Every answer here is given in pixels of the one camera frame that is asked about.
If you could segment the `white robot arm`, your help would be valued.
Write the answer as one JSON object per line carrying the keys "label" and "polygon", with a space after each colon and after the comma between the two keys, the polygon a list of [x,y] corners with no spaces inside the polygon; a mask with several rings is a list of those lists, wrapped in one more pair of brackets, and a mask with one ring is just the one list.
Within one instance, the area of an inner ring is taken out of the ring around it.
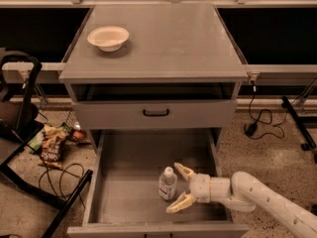
{"label": "white robot arm", "polygon": [[174,167],[189,183],[189,193],[183,192],[167,209],[176,213],[195,202],[218,202],[231,210],[252,212],[260,207],[291,232],[296,238],[317,238],[317,216],[270,189],[245,172],[235,172],[231,178],[197,174],[175,163]]}

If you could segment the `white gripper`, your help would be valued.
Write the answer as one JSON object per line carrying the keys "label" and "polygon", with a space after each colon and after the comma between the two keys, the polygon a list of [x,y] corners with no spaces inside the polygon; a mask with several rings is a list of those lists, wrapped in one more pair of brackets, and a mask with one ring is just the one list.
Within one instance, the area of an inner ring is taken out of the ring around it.
{"label": "white gripper", "polygon": [[195,200],[199,203],[209,203],[211,201],[211,178],[208,175],[196,175],[194,170],[181,163],[175,163],[174,167],[186,181],[189,181],[191,193],[183,192],[175,202],[166,208],[168,214],[173,214],[190,207]]}

